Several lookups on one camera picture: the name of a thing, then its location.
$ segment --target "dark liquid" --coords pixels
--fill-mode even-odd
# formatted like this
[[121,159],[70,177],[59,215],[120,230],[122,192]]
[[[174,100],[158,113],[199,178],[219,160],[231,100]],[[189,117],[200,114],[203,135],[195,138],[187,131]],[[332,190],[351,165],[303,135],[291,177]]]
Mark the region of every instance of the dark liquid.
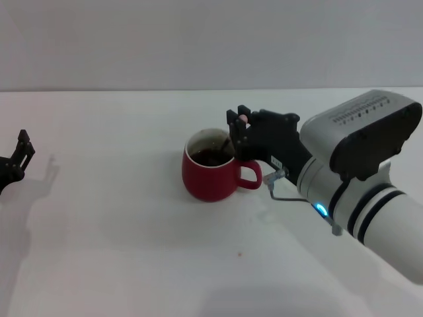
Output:
[[219,149],[206,149],[191,155],[192,160],[203,166],[219,166],[229,162],[232,156]]

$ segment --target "table surface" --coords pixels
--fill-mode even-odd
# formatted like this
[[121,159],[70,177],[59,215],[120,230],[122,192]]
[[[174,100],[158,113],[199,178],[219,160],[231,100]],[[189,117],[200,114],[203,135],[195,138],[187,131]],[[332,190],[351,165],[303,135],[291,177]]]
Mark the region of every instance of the table surface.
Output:
[[[180,177],[186,140],[226,129],[227,109],[303,123],[367,90],[1,93],[1,155],[20,129],[36,154],[0,196],[0,317],[421,316],[423,287],[309,205],[264,186],[201,203]],[[391,169],[420,202],[422,140],[420,126]],[[276,193],[297,196],[285,180]]]

